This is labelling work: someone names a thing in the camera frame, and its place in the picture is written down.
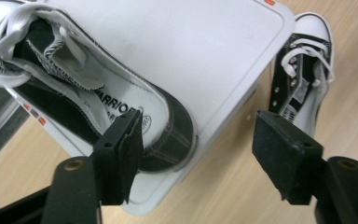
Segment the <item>shoe label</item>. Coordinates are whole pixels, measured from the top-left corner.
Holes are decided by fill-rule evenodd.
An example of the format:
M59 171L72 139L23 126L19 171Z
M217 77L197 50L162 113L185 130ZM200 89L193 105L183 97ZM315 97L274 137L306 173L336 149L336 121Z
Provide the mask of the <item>shoe label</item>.
M141 106L139 106L138 108L134 108L133 106L130 106L129 104L124 103L124 102L116 99L115 97L105 94L102 91L95 91L95 93L100 98L100 100L103 102L105 107L110 109L107 111L107 115L112 122L120 115L127 113L129 111L138 109L138 110L141 110L142 113L144 113L144 108ZM142 119L142 133L147 133L151 124L152 124L152 118L149 115L144 114L143 119Z
M297 111L291 105L288 105L283 110L282 117L284 117L285 119L289 120L292 123L293 121L295 121L296 116L297 116Z

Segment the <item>wooden floor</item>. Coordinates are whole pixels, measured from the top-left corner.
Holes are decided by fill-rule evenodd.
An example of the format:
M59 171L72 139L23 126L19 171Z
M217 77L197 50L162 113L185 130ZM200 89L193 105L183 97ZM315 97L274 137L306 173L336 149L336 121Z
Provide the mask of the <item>wooden floor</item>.
M295 14L323 15L334 33L335 71L320 112L315 139L324 157L358 160L358 1L282 0ZM255 111L266 108L269 68L255 94L225 128L189 176L149 215L103 209L104 223L315 223L312 206L291 206L251 152ZM0 152L0 207L49 185L54 167L68 156L29 119Z

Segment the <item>white shoelace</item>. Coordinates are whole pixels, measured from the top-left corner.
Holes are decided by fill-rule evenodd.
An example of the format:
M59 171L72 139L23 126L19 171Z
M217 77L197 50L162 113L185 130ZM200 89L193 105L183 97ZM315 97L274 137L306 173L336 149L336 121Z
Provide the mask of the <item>white shoelace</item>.
M28 28L32 21L35 20L33 12L36 9L46 8L52 10L53 7L48 7L42 4L24 4L18 9L11 12L6 19L0 24L0 58L9 60L12 57L14 45L20 42L27 34ZM6 31L7 34L1 38L2 33ZM0 74L0 88L14 88L28 81L31 74L24 71L16 76L8 76Z
M316 48L319 48L321 51L317 51L316 49L309 47L309 46L302 46L300 48L296 48L298 44L307 44L315 46ZM281 66L283 67L284 71L289 75L290 77L296 76L296 69L292 64L290 64L290 61L296 57L298 54L306 54L310 57L316 57L318 58L322 64L327 68L329 74L327 79L327 83L331 83L336 78L336 75L334 74L332 65L324 58L323 53L328 52L327 46L324 44L321 44L319 42L309 40L309 39L298 39L294 41L291 46L294 46L295 48L290 50L281 61ZM315 80L315 82L312 84L314 86L318 86L321 83L320 80Z

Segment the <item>black and white sneaker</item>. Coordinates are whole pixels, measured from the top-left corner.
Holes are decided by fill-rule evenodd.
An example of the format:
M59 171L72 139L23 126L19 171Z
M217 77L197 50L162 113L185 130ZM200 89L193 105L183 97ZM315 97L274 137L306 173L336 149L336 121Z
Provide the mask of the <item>black and white sneaker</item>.
M268 110L314 136L316 119L334 78L333 38L320 15L296 16L296 28L277 54Z
M55 7L0 2L0 87L91 145L116 117L141 110L142 172L177 167L195 149L193 122L182 104L118 62Z

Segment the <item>white shoebox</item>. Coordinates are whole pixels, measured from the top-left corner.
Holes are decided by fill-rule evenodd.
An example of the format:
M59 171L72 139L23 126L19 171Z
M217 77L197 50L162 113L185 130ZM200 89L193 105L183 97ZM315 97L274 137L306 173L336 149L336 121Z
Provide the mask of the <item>white shoebox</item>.
M273 0L47 3L89 27L85 32L119 62L178 99L196 124L198 146L186 166L135 177L130 202L122 205L134 215L152 211L197 164L295 25L292 12ZM103 24L114 36L96 35L104 30L93 29L92 24ZM91 153L89 144L37 109L30 111L71 156Z

